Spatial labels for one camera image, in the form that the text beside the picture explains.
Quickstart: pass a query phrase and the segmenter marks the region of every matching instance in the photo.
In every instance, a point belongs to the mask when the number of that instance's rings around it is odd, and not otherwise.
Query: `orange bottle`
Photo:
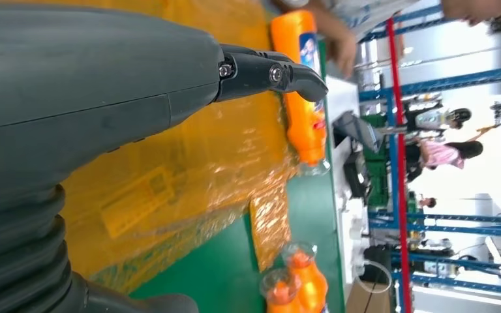
[[[307,313],[297,292],[298,279],[287,269],[270,271],[262,279],[260,292],[267,301],[267,313]]]
[[[321,75],[316,22],[310,12],[297,10],[275,18],[271,22],[271,36],[276,51]],[[297,150],[301,164],[319,171],[322,167],[328,168],[323,101],[308,102],[298,93],[288,93],[284,95],[284,102],[289,120],[287,136]]]
[[[289,272],[298,277],[297,294],[307,313],[329,313],[326,303],[327,280],[316,266],[316,247],[308,243],[288,243],[282,251]]]

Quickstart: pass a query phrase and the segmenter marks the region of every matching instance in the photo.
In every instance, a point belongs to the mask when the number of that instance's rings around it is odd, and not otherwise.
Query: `white shirt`
[[[352,30],[358,40],[394,13],[419,0],[322,0]]]

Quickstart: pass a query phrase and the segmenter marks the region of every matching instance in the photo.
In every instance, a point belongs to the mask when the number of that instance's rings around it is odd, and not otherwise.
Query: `gray robot arm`
[[[0,206],[211,102],[327,89],[283,55],[109,10],[0,5]]]

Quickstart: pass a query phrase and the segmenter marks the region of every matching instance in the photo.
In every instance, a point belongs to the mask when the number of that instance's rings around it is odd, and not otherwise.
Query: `bottle label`
[[[299,37],[301,64],[313,69],[322,75],[320,67],[320,53],[318,51],[318,39],[316,33],[303,33]],[[314,103],[314,111],[322,112],[324,110],[324,101]]]

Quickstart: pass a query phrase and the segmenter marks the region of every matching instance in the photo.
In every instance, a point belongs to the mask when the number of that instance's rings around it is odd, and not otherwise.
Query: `cable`
[[[465,247],[463,249],[458,250],[456,253],[454,253],[454,255],[456,256],[456,255],[460,254],[461,252],[464,252],[464,250],[468,250],[468,249],[471,249],[471,248],[476,248],[478,246],[484,246],[484,245],[485,245],[485,243],[478,243],[478,244],[473,245],[473,246],[467,246],[467,247]]]
[[[364,282],[362,281],[362,279],[360,279],[360,276],[358,276],[357,271],[355,270],[354,271],[354,279],[356,280],[356,282],[358,283],[358,285],[360,285],[360,287],[362,287],[365,291],[367,291],[369,293],[375,293],[375,294],[385,293],[389,289],[391,289],[391,286],[393,285],[393,277],[392,277],[391,273],[389,272],[389,270],[386,267],[384,267],[381,263],[378,263],[378,262],[375,262],[375,261],[370,261],[370,260],[365,260],[364,261],[364,265],[372,265],[373,267],[377,267],[378,269],[380,269],[381,272],[385,273],[385,275],[387,275],[387,279],[388,279],[388,281],[387,281],[387,287],[385,287],[385,288],[383,288],[381,290],[371,289],[366,284],[364,284]]]
[[[379,278],[381,277],[381,271],[377,273],[377,276],[375,277],[375,281],[373,282],[373,287],[372,289],[375,290],[375,286],[377,285],[377,282],[379,281]],[[373,296],[373,293],[370,292],[370,295],[368,297],[368,302],[366,303],[366,308],[364,308],[364,313],[367,313],[368,312],[368,308],[370,307],[370,302],[371,302],[371,298]]]

